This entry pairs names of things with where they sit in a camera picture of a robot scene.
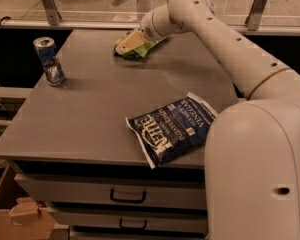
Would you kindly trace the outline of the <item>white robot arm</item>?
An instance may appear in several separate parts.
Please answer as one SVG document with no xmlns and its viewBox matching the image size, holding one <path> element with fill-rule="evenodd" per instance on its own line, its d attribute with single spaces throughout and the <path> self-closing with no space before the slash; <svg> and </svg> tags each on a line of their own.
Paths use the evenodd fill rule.
<svg viewBox="0 0 300 240">
<path fill-rule="evenodd" d="M 144 38 L 193 32 L 244 96 L 205 144 L 209 240 L 300 240 L 300 75 L 229 28 L 208 0 L 167 0 Z"/>
</svg>

